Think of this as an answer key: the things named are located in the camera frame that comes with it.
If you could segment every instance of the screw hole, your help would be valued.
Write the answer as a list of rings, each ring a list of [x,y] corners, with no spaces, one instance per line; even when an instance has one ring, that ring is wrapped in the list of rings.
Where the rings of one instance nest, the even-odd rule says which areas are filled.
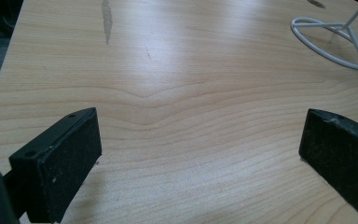
[[[29,152],[25,153],[25,156],[26,156],[26,157],[33,157],[34,154],[36,154],[35,151],[29,151]]]
[[[311,4],[313,4],[314,6],[316,6],[316,7],[321,7],[321,8],[326,8],[325,6],[324,6],[324,4],[322,4],[322,3],[320,3],[320,2],[318,2],[318,1],[316,1],[316,0],[307,0],[309,3],[311,3]]]

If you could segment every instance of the white wire stand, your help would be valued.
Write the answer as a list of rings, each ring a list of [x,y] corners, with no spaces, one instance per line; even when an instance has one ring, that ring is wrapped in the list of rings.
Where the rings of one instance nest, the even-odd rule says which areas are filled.
[[[315,50],[325,58],[335,62],[339,63],[341,65],[347,66],[349,68],[358,69],[357,63],[350,63],[348,61],[344,61],[342,59],[339,59],[336,56],[331,55],[330,53],[326,52],[323,49],[320,49],[313,43],[311,43],[305,36],[303,36],[297,28],[299,27],[323,27],[331,32],[334,32],[338,35],[341,35],[342,37],[346,38],[347,40],[351,41],[354,47],[356,48],[356,51],[358,52],[358,39],[356,35],[354,34],[354,31],[350,27],[351,23],[356,19],[358,16],[358,9],[354,13],[354,15],[347,21],[347,22],[322,22],[317,21],[312,18],[308,17],[298,17],[295,18],[292,21],[292,30],[293,33],[300,39],[305,45],[307,45],[310,49]]]

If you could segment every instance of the scratch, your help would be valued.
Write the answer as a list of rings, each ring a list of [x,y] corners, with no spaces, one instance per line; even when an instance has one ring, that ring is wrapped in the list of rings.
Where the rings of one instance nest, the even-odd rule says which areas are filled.
[[[106,45],[109,45],[110,34],[112,32],[112,11],[108,0],[103,0],[103,28],[106,37]]]
[[[149,49],[146,48],[147,57],[149,57],[150,60],[152,60],[152,57],[150,57]]]

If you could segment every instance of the wood grain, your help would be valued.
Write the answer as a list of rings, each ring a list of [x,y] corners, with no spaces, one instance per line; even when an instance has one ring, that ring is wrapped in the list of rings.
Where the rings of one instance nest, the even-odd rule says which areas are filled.
[[[103,0],[25,0],[0,75],[0,171],[96,106],[103,155],[62,223],[358,223],[297,153],[308,108],[358,121],[358,71],[290,29],[345,21],[358,3],[344,2],[108,0],[107,44]],[[304,32],[357,60],[346,40]]]

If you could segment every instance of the wooden table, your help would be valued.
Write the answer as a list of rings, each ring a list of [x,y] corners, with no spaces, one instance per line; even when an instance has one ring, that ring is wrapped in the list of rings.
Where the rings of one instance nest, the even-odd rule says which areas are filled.
[[[25,0],[0,74],[0,172],[58,119],[95,106],[103,155],[62,223],[358,223],[298,156],[308,108],[358,121],[358,71],[290,29],[358,8],[323,4]],[[346,40],[308,32],[358,60]]]

